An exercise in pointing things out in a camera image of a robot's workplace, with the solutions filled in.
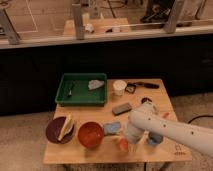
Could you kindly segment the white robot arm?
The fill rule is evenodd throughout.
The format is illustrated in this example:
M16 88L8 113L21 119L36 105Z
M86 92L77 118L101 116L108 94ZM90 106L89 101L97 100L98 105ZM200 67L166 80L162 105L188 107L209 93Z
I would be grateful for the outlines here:
M213 158L213 129L161 118L152 102L144 102L131 110L124 136L129 143L136 144L145 131L162 135Z

